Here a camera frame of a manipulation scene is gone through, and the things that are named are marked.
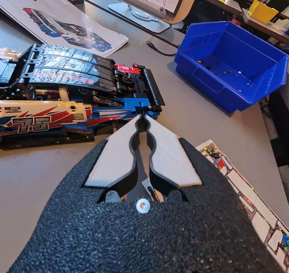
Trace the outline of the yellow plastic bin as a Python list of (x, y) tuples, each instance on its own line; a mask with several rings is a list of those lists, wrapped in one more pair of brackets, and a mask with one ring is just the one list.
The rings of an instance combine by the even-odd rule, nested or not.
[(268, 22), (278, 13), (279, 11), (277, 11), (276, 9), (269, 7), (266, 4), (259, 2), (258, 0), (254, 0), (248, 10), (248, 14), (250, 17), (264, 24), (268, 24)]

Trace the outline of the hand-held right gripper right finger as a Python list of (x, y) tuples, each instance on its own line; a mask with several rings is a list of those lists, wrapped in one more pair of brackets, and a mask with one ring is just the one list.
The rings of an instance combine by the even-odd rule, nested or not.
[(151, 150), (151, 183), (153, 177), (158, 177), (176, 188), (202, 185), (179, 137), (147, 115), (144, 116), (144, 126)]

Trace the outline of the blue plastic bin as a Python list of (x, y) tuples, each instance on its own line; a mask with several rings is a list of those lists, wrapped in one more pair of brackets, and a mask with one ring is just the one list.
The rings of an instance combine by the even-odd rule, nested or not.
[(244, 111), (286, 84), (288, 55), (232, 22), (192, 23), (176, 72), (228, 112)]

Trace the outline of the toy brick race car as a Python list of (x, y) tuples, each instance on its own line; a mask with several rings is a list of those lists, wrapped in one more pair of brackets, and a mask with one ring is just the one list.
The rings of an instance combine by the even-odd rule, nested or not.
[(107, 126), (165, 105), (150, 69), (70, 47), (1, 48), (1, 149), (92, 142)]

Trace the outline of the brown background table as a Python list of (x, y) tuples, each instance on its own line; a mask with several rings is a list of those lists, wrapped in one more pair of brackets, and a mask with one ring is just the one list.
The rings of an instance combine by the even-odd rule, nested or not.
[(242, 18), (244, 22), (251, 26), (254, 29), (257, 29), (258, 31), (265, 33), (266, 35), (273, 37), (277, 39), (280, 42), (283, 42), (285, 44), (289, 44), (289, 36), (285, 34), (283, 31), (273, 27), (270, 24), (264, 24), (260, 22), (259, 20), (252, 18), (248, 10), (242, 8)]

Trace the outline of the open instruction booklet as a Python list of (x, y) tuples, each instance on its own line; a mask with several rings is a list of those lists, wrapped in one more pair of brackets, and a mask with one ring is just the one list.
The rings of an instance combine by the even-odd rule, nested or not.
[(101, 26), (68, 0), (0, 0), (0, 5), (2, 12), (44, 44), (107, 57), (129, 40)]

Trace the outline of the small loose brick pieces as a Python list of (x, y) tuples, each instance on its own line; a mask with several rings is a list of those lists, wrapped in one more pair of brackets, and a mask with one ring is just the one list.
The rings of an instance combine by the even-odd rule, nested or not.
[(239, 92), (244, 92), (246, 87), (252, 84), (244, 74), (244, 70), (233, 68), (232, 64), (228, 64), (223, 60), (210, 55), (203, 59), (197, 59), (197, 64), (200, 70), (195, 73), (195, 76), (200, 80), (207, 79), (207, 85), (214, 84), (225, 86), (230, 89), (235, 89)]

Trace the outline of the grey desk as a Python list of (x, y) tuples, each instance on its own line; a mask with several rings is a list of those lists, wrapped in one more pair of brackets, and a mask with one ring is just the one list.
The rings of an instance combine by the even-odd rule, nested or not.
[[(128, 44), (110, 56), (117, 63), (149, 68), (165, 106), (157, 121), (194, 147), (213, 140), (239, 173), (288, 227), (288, 201), (259, 104), (227, 113), (175, 71), (174, 57), (150, 49), (151, 41), (171, 54), (176, 48), (91, 5), (76, 5), (100, 25), (126, 35)], [(7, 272), (30, 239), (51, 194), (95, 142), (1, 150), (0, 271)]]

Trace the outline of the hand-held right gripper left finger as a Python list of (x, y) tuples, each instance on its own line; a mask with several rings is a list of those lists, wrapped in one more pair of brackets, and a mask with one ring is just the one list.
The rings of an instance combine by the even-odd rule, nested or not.
[(138, 115), (106, 140), (95, 165), (88, 174), (85, 187), (132, 189), (138, 181), (135, 150), (140, 144), (142, 115)]

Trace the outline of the white stand base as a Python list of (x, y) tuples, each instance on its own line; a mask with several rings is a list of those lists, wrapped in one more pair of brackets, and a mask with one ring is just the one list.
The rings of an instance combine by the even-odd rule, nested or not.
[(108, 8), (156, 34), (162, 33), (171, 27), (168, 23), (124, 2), (109, 4)]

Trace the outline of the sticker sheet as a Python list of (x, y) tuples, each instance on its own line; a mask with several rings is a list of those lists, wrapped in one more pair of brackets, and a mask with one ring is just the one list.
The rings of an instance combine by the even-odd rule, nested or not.
[(288, 272), (288, 227), (211, 140), (198, 146), (197, 150), (227, 179), (276, 266)]

